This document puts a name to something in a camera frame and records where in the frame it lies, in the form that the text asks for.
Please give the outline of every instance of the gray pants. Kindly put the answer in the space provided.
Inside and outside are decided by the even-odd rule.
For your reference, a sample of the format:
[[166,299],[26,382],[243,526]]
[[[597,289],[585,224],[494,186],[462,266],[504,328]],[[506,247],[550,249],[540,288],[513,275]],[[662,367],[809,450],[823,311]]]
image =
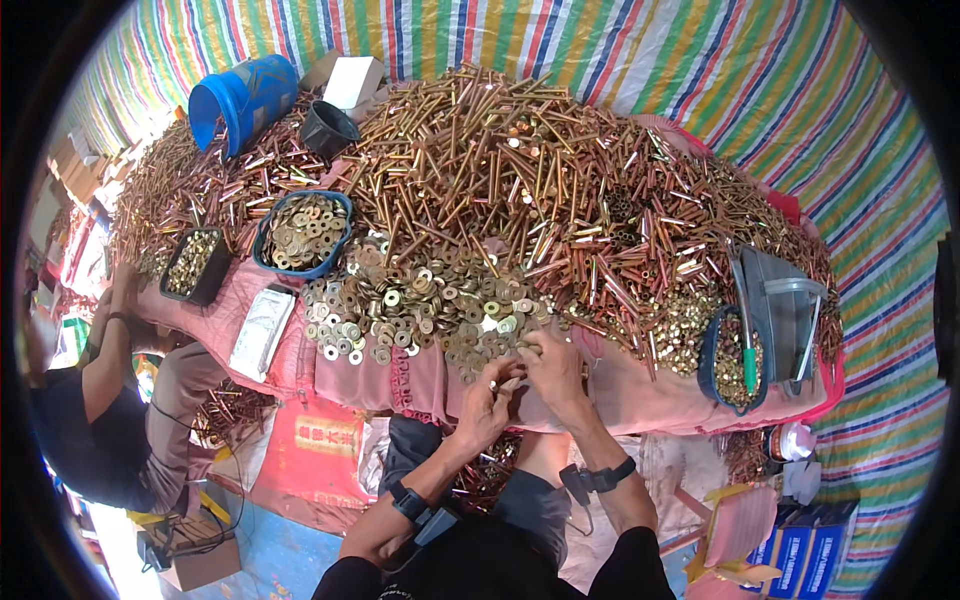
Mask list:
[[[390,417],[390,449],[379,495],[419,467],[437,451],[442,440],[443,434],[436,425],[402,415]],[[519,529],[527,542],[560,570],[566,560],[565,525],[571,506],[566,488],[554,488],[537,475],[516,468],[497,498],[492,515]]]
[[226,378],[227,372],[199,342],[170,352],[160,363],[147,410],[152,453],[141,472],[156,498],[152,513],[166,514],[180,498],[186,485],[190,425],[209,397],[208,390]]

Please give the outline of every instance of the black shirt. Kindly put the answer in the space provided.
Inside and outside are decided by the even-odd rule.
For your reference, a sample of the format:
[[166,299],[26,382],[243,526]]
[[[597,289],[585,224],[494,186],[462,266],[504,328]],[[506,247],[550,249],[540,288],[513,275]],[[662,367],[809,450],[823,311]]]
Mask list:
[[516,528],[494,518],[456,525],[386,581],[370,561],[343,558],[313,592],[313,600],[587,597],[675,600],[654,532],[646,527],[624,532],[593,579],[589,596],[557,577]]
[[147,405],[124,387],[106,412],[86,422],[79,369],[47,373],[47,387],[30,391],[34,429],[57,476],[86,500],[149,513],[154,495],[140,481],[150,457]]

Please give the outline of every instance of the person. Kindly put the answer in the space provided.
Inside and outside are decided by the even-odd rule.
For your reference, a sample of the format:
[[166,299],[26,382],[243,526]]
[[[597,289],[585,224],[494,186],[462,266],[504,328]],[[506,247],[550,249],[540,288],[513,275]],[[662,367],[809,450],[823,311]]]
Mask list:
[[133,266],[118,266],[76,367],[34,373],[32,422],[50,467],[85,499],[139,513],[183,513],[187,468],[196,456],[190,425],[207,390],[227,373],[200,344],[177,348],[160,363],[152,401],[140,400],[132,350],[163,344],[132,314],[137,279]]
[[[583,392],[583,359],[572,344],[544,331],[525,340],[539,345],[542,354],[520,348],[522,362],[499,358],[488,364],[466,390],[452,435],[442,439],[432,425],[392,417],[384,465],[388,481],[347,532],[339,560],[317,585],[314,600],[674,598],[660,562],[653,501]],[[415,494],[430,506],[444,504],[456,473],[503,431],[524,370],[569,435],[525,432],[515,469],[489,516],[461,516],[432,541],[410,546],[420,527],[411,520],[416,515],[401,512],[407,510],[406,498]],[[571,508],[559,471],[566,465],[570,435],[590,471],[617,469],[622,477],[598,494],[618,540],[588,596],[558,577]],[[624,465],[630,465],[625,477]],[[396,494],[402,496],[398,502]]]

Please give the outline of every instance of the blue box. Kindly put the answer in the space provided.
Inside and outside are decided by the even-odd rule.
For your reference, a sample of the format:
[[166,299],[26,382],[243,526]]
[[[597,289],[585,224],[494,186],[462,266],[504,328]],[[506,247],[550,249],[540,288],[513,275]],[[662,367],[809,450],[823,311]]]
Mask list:
[[823,507],[803,507],[781,526],[782,535],[775,549],[777,561],[774,566],[783,571],[783,575],[770,582],[767,593],[771,598],[793,598],[804,576],[813,526],[821,510]]
[[797,591],[801,600],[820,600],[829,588],[833,575],[846,556],[848,533],[854,521],[858,502],[852,500],[828,505],[830,510],[820,517],[814,530],[810,558],[804,582]]
[[820,600],[842,569],[852,539],[858,501],[838,504],[777,507],[770,537],[751,552],[749,564],[769,564],[782,577],[764,582],[761,591],[771,598]]

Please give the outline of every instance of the striped tarp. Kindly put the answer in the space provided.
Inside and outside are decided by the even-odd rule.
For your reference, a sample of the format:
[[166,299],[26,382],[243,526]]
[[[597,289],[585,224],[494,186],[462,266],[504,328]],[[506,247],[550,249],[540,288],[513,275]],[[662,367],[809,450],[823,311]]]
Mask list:
[[115,151],[208,73],[269,53],[302,73],[329,48],[380,57],[393,80],[461,60],[552,71],[587,102],[677,119],[800,197],[831,247],[846,328],[848,394],[817,427],[822,497],[862,501],[831,595],[861,595],[937,457],[948,395],[930,304],[947,215],[916,111],[840,3],[143,0],[92,58],[67,118]]

